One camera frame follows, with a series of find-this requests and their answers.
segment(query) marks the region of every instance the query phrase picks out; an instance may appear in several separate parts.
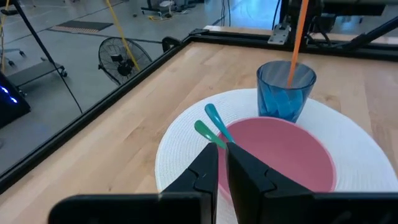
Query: white placemat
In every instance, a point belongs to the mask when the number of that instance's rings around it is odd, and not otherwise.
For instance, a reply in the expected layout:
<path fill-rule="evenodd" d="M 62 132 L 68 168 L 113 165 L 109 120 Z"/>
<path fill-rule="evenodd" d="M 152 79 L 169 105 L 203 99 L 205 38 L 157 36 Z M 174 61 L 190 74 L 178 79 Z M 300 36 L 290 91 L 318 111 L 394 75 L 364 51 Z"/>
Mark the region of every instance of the white placemat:
<path fill-rule="evenodd" d="M 155 178 L 161 191 L 196 158 L 208 141 L 193 124 L 201 119 L 219 133 L 205 113 L 213 103 L 225 125 L 257 116 L 257 90 L 220 93 L 195 103 L 180 114 L 164 134 L 156 155 Z M 308 99 L 297 124 L 313 134 L 328 149 L 336 166 L 336 191 L 398 191 L 398 180 L 388 158 L 376 142 L 356 123 L 339 112 Z M 232 205 L 218 194 L 217 223 L 237 223 Z"/>

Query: blue light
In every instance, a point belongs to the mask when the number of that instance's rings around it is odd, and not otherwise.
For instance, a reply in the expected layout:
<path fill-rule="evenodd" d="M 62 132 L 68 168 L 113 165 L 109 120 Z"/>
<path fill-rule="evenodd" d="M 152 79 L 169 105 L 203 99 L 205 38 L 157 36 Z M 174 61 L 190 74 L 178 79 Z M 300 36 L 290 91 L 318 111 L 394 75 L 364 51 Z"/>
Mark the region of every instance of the blue light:
<path fill-rule="evenodd" d="M 6 88 L 4 88 L 3 86 L 0 86 L 0 87 L 5 93 L 8 93 L 8 90 Z"/>

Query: teal spoon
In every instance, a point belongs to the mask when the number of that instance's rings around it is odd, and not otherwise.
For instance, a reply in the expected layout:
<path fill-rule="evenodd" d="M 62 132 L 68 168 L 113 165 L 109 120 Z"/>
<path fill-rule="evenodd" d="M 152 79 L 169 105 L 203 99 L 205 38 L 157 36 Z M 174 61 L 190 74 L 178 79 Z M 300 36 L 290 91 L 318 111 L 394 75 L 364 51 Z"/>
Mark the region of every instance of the teal spoon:
<path fill-rule="evenodd" d="M 216 107 L 214 106 L 213 103 L 208 103 L 205 106 L 205 111 L 207 116 L 211 119 L 211 121 L 214 123 L 214 125 L 221 131 L 221 133 L 224 134 L 224 136 L 228 139 L 229 142 L 235 142 L 234 139 L 232 138 L 232 135 L 229 133 L 228 129 L 226 129 L 226 126 L 221 119 L 220 115 L 217 112 Z"/>
<path fill-rule="evenodd" d="M 204 124 L 203 121 L 197 120 L 195 122 L 195 130 L 201 134 L 203 137 L 205 137 L 207 140 L 216 143 L 219 147 L 222 147 L 223 149 L 226 149 L 226 144 L 221 140 L 219 137 L 217 137 L 210 129 L 208 126 Z"/>

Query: straw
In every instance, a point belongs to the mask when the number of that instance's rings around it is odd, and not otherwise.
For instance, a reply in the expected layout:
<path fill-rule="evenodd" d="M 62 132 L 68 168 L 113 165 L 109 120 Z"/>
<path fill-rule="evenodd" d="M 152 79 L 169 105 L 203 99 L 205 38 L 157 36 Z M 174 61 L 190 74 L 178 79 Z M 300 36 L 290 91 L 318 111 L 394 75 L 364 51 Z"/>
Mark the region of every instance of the straw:
<path fill-rule="evenodd" d="M 287 80 L 288 87 L 291 87 L 292 82 L 293 82 L 294 70 L 296 68 L 297 57 L 299 55 L 299 48 L 300 48 L 300 44 L 301 44 L 301 36 L 303 35 L 305 16 L 307 15 L 308 1 L 309 0 L 303 0 L 301 3 L 301 11 L 300 11 L 300 17 L 298 19 L 296 40 L 294 43 L 294 50 L 293 50 L 293 57 L 292 57 L 292 64 L 290 65 L 289 79 Z"/>

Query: cup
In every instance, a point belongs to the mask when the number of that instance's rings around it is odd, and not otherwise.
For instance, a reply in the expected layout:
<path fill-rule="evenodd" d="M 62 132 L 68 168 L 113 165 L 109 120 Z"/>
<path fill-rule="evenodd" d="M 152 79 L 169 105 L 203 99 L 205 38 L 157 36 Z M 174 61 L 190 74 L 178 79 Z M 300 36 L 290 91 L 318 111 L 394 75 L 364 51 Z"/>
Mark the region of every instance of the cup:
<path fill-rule="evenodd" d="M 292 86 L 287 86 L 290 61 L 273 61 L 257 70 L 259 116 L 271 116 L 295 123 L 312 90 L 317 76 L 308 66 L 298 63 Z"/>

